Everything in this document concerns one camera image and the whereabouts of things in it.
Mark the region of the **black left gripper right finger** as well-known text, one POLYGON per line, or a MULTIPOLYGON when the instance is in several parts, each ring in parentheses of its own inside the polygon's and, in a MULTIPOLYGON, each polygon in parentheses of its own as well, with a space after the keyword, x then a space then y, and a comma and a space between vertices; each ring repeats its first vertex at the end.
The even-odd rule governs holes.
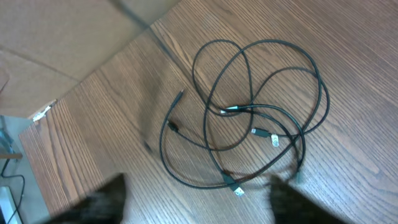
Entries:
POLYGON ((345 223, 276 175, 271 177, 269 202, 275 223, 345 223))

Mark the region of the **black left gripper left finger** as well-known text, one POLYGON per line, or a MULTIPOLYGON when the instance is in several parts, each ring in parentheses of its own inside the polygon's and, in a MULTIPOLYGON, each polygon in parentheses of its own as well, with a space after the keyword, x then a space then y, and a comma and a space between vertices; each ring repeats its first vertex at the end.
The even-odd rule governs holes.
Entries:
POLYGON ((127 199, 125 175, 120 173, 109 179, 83 200, 57 216, 48 224, 100 224, 121 223, 127 199))

